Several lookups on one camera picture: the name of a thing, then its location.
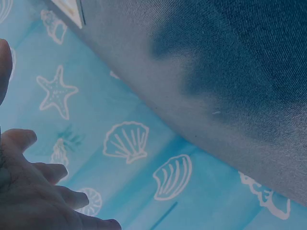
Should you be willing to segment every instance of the blue fabric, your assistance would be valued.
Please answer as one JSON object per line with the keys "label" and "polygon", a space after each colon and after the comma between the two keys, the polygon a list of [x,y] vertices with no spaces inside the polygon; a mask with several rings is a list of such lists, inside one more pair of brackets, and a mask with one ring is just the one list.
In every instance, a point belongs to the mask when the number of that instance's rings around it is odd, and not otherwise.
{"label": "blue fabric", "polygon": [[179,137],[44,4],[3,2],[15,65],[1,129],[37,133],[26,158],[65,164],[60,183],[90,198],[80,212],[127,230],[305,229],[306,208]]}
{"label": "blue fabric", "polygon": [[307,206],[307,2],[80,0],[48,7],[173,130]]}

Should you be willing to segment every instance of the light blue patterned fabric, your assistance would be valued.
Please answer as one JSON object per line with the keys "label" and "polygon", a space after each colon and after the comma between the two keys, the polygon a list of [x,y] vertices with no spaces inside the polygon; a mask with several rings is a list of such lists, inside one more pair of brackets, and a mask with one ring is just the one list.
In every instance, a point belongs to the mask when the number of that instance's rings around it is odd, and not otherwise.
{"label": "light blue patterned fabric", "polygon": [[307,209],[170,130],[45,5],[0,0],[13,73],[2,130],[33,129],[29,161],[58,162],[79,210],[127,230],[305,229]]}

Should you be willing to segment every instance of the seashell print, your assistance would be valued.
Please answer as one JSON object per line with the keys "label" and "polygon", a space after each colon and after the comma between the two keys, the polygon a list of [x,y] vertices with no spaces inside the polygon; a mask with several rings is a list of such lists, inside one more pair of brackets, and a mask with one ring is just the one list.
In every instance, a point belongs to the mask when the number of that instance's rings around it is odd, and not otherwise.
{"label": "seashell print", "polygon": [[42,76],[36,77],[36,82],[47,93],[39,106],[39,110],[43,111],[54,106],[63,119],[69,120],[67,100],[79,92],[79,89],[72,85],[66,85],[63,81],[63,73],[64,67],[59,65],[52,81],[48,81]]}
{"label": "seashell print", "polygon": [[60,20],[53,11],[42,10],[40,16],[47,29],[48,35],[52,37],[53,41],[57,44],[62,45],[67,31],[67,25]]}
{"label": "seashell print", "polygon": [[12,80],[12,78],[14,77],[14,71],[15,71],[15,66],[16,66],[16,51],[11,48],[11,54],[12,54],[12,63],[13,63],[13,67],[12,67],[12,72],[11,72],[11,76],[10,76],[10,80]]}
{"label": "seashell print", "polygon": [[158,184],[154,198],[160,201],[173,199],[187,186],[191,174],[192,162],[188,155],[170,158],[153,173]]}
{"label": "seashell print", "polygon": [[242,184],[246,184],[249,186],[250,191],[252,194],[256,195],[259,204],[261,207],[266,207],[274,216],[280,218],[280,219],[288,219],[290,216],[290,211],[291,211],[291,200],[287,199],[287,204],[286,204],[286,212],[283,212],[282,210],[278,209],[275,204],[273,203],[272,196],[274,191],[272,190],[267,190],[264,189],[262,191],[257,191],[258,189],[262,188],[262,185],[257,183],[254,179],[250,178],[249,176],[244,175],[241,172],[238,172],[240,174],[240,179]]}
{"label": "seashell print", "polygon": [[64,146],[64,140],[59,138],[56,144],[53,146],[53,153],[51,154],[51,162],[52,164],[63,164],[68,166],[69,161],[66,156],[66,149]]}
{"label": "seashell print", "polygon": [[94,217],[96,216],[102,206],[102,199],[99,192],[92,188],[82,188],[78,192],[85,193],[90,201],[89,205],[78,209],[77,211],[85,215]]}
{"label": "seashell print", "polygon": [[7,18],[13,6],[13,0],[0,0],[0,24]]}
{"label": "seashell print", "polygon": [[103,154],[126,158],[127,164],[147,157],[145,147],[148,133],[149,127],[135,121],[125,121],[115,125],[106,134]]}

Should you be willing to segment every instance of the shell pattern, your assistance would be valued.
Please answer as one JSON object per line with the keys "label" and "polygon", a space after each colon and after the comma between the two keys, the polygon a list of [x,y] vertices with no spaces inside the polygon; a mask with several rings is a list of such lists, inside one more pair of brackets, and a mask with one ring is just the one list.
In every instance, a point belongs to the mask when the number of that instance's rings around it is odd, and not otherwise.
{"label": "shell pattern", "polygon": [[148,133],[149,127],[135,121],[115,125],[106,134],[103,154],[126,158],[127,164],[144,158],[147,156],[145,147]]}
{"label": "shell pattern", "polygon": [[291,211],[291,200],[287,199],[287,211],[283,212],[282,210],[278,209],[275,204],[273,203],[272,196],[274,191],[272,190],[263,190],[262,191],[256,191],[255,188],[261,188],[262,185],[257,183],[254,179],[250,178],[249,176],[244,175],[243,173],[239,172],[241,182],[242,184],[246,184],[249,186],[250,191],[252,194],[257,195],[260,206],[261,207],[266,207],[274,216],[280,218],[280,219],[288,219],[290,216],[290,211]]}
{"label": "shell pattern", "polygon": [[85,193],[90,201],[89,205],[78,209],[78,212],[91,217],[96,216],[102,206],[102,199],[100,193],[92,188],[82,188],[78,192]]}
{"label": "shell pattern", "polygon": [[13,0],[0,0],[0,24],[7,18],[13,6]]}
{"label": "shell pattern", "polygon": [[155,200],[170,200],[179,195],[187,186],[191,174],[192,161],[188,155],[170,158],[153,173],[158,184]]}
{"label": "shell pattern", "polygon": [[53,153],[51,154],[51,162],[52,164],[63,164],[68,166],[69,161],[66,156],[66,149],[64,146],[64,140],[59,138],[56,144],[53,146]]}
{"label": "shell pattern", "polygon": [[12,54],[12,63],[13,63],[13,67],[12,67],[12,72],[11,72],[11,76],[10,76],[10,80],[12,80],[12,78],[14,77],[14,71],[15,71],[15,66],[16,66],[16,51],[11,48],[11,54]]}
{"label": "shell pattern", "polygon": [[47,29],[48,35],[52,37],[53,41],[57,44],[62,45],[67,31],[67,25],[57,18],[53,11],[42,10],[40,16]]}

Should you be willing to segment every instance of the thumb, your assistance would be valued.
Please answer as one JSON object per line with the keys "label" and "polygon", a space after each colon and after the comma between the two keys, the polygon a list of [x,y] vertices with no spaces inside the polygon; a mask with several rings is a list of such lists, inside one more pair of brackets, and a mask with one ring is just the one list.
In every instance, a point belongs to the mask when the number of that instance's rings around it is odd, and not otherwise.
{"label": "thumb", "polygon": [[1,142],[13,144],[19,151],[24,152],[28,147],[33,145],[37,140],[36,134],[28,129],[10,129],[1,135]]}
{"label": "thumb", "polygon": [[8,89],[12,71],[12,55],[8,42],[0,39],[0,104],[2,104]]}

